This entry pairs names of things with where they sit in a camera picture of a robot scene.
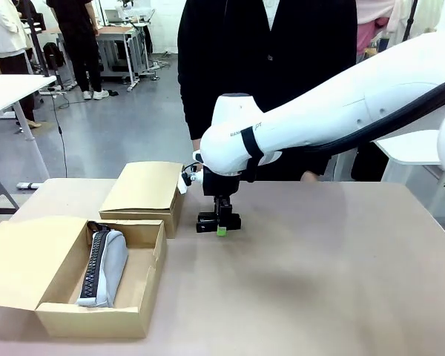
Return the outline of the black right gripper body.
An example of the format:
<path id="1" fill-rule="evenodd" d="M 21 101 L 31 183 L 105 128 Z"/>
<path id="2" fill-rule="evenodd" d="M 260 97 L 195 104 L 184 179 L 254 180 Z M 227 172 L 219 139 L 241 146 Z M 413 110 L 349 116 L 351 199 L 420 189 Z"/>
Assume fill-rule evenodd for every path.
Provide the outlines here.
<path id="1" fill-rule="evenodd" d="M 220 200 L 230 200 L 230 196 L 238 191 L 240 176 L 222 176 L 215 174 L 208 167 L 202 169 L 202 189 L 205 196 L 214 198 L 215 208 L 219 207 Z"/>

